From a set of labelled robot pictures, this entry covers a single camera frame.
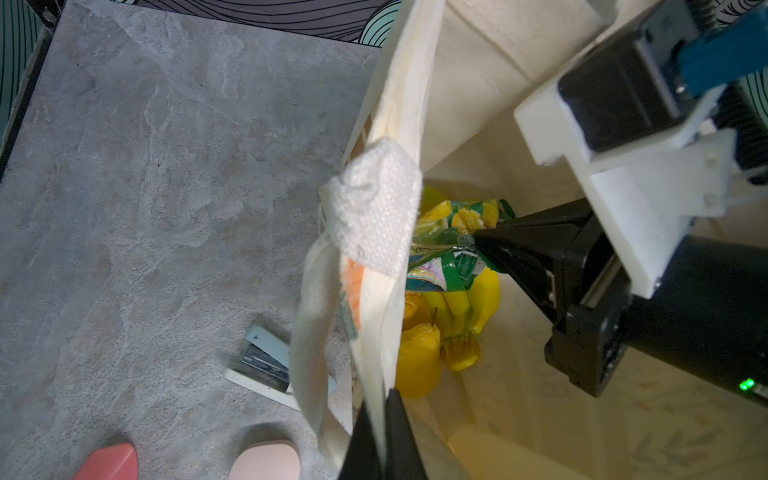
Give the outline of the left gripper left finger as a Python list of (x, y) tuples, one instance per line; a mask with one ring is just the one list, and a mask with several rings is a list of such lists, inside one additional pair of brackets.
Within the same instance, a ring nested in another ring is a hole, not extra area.
[(367, 407), (362, 405), (338, 479), (379, 480), (382, 474), (372, 423)]

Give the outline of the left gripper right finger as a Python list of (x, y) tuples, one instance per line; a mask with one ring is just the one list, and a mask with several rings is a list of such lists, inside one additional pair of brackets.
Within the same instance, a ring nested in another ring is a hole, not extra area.
[(410, 422), (396, 389), (389, 391), (385, 404), (386, 460), (384, 478), (427, 480)]

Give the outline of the small yellow pear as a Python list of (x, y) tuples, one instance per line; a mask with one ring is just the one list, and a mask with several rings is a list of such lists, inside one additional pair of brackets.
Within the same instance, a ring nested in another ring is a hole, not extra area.
[(395, 388), (408, 399), (427, 396), (441, 375), (441, 333), (435, 310), (410, 322), (400, 336)]

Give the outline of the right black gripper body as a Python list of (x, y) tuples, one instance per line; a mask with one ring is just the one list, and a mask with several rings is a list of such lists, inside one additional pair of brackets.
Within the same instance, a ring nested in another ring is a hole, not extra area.
[(633, 348), (758, 405), (767, 404), (767, 251), (684, 237), (651, 298), (629, 279), (589, 203), (543, 211), (547, 253), (571, 303), (553, 323), (547, 363), (599, 396)]

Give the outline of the cream canvas grocery bag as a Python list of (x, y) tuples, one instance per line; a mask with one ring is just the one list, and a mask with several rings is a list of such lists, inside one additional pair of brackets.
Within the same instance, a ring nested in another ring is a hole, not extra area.
[(767, 5), (404, 1), (290, 385), (351, 479), (763, 479)]

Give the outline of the large yellow banana bunch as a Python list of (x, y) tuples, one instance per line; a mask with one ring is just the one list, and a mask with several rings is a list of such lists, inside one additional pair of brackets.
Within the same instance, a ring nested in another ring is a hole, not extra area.
[[(425, 187), (419, 218), (444, 200), (449, 199), (438, 190)], [(454, 372), (473, 366), (481, 357), (478, 337), (500, 305), (498, 274), (486, 263), (467, 291), (421, 293), (431, 311), (436, 312), (444, 364)]]

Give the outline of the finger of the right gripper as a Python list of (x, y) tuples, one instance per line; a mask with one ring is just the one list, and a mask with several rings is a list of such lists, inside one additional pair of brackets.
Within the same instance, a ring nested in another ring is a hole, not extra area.
[(585, 199), (473, 234), (488, 265), (512, 277), (553, 324), (594, 279), (594, 213)]

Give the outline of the yellow green candy bag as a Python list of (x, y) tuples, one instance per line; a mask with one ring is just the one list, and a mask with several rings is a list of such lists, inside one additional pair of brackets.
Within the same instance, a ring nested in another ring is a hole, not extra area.
[(416, 223), (410, 247), (406, 289), (454, 292), (470, 289), (486, 262), (475, 247), (474, 234), (515, 218), (503, 199), (444, 200)]

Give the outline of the wrinkled yellow fruit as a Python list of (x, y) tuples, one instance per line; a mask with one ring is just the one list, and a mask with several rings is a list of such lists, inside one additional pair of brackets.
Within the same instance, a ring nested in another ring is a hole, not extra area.
[(420, 324), (431, 324), (430, 307), (421, 292), (405, 293), (405, 308), (402, 330), (407, 331)]

